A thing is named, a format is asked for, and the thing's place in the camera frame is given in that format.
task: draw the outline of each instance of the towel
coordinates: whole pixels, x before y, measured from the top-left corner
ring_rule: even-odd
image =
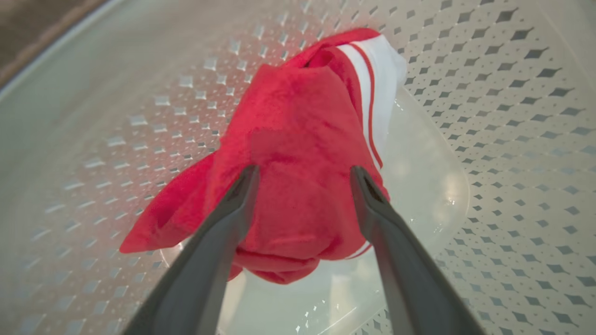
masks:
[[[220,149],[174,178],[143,211],[122,253],[173,247],[191,236],[247,165],[260,166],[252,227],[229,280],[243,268],[278,284],[320,260],[358,257],[350,168],[380,170],[405,60],[387,39],[356,29],[324,39],[279,67],[262,65]]]

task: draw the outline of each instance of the white plastic basket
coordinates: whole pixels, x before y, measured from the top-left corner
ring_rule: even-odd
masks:
[[[592,334],[592,7],[107,3],[0,93],[1,328],[120,333],[182,247],[118,253],[143,208],[217,149],[260,64],[366,25],[408,61],[383,171],[394,207],[488,334]],[[237,278],[220,332],[387,334],[384,309],[370,253],[287,287]]]

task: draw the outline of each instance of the robotic claw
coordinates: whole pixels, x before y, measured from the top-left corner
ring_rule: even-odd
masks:
[[[373,244],[393,332],[482,335],[439,268],[369,174],[350,171],[362,235]],[[124,335],[215,334],[234,252],[249,231],[259,168],[246,167],[131,320]]]

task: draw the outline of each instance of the white and red striped trim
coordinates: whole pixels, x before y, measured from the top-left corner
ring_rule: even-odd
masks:
[[[395,95],[406,79],[406,61],[383,35],[337,48],[348,57],[358,77],[362,132],[372,160],[381,170]],[[346,259],[363,255],[371,247],[366,241]]]

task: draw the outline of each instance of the red cloth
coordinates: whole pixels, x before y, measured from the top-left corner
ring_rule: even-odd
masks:
[[[275,283],[348,258],[361,235],[350,168],[363,166],[386,197],[363,136],[358,77],[334,46],[378,36],[358,29],[319,42],[281,67],[263,65],[218,151],[172,180],[142,213],[123,253],[173,247],[191,236],[247,165],[260,166],[253,225],[229,278],[242,268]]]

